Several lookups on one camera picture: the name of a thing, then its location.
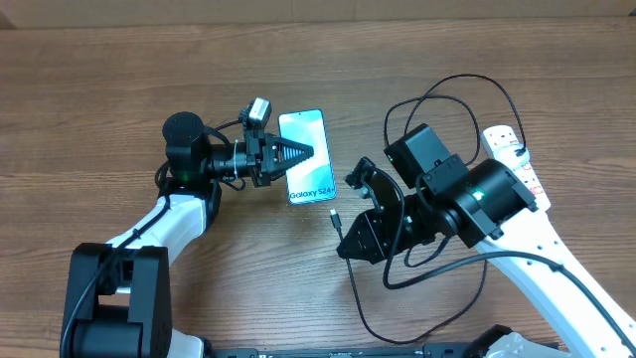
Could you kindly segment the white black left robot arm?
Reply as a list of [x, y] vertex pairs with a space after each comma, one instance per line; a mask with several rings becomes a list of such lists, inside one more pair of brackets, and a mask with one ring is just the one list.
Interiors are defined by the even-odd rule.
[[245, 178], [268, 186], [313, 156], [312, 146], [265, 132], [267, 120], [243, 113], [243, 139], [235, 142], [192, 112], [166, 120], [155, 207], [123, 234], [72, 253], [61, 356], [214, 356], [208, 339], [173, 326], [170, 266], [211, 227], [223, 186]]

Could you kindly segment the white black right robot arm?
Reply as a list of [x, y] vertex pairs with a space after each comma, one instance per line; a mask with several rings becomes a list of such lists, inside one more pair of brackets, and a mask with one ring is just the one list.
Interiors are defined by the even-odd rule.
[[481, 133], [488, 157], [469, 167], [433, 129], [421, 124], [385, 154], [404, 184], [369, 158], [346, 183], [372, 200], [337, 249], [340, 258], [382, 263], [436, 235], [459, 238], [475, 255], [399, 282], [400, 289], [478, 262], [489, 262], [530, 301], [574, 357], [632, 357], [635, 321], [600, 286], [560, 239], [530, 154], [508, 125]]

